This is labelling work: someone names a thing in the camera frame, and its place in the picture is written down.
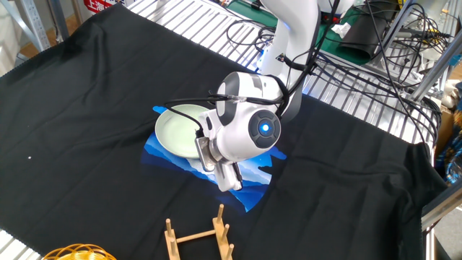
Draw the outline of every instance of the black cloth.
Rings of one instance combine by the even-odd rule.
[[[213,183],[142,165],[155,105],[204,97],[248,70],[115,5],[0,78],[0,228],[41,254],[94,243],[168,259],[163,230],[212,229]],[[445,187],[423,145],[305,96],[277,143],[263,198],[225,206],[234,259],[420,259],[421,208]],[[218,259],[213,237],[182,259]]]

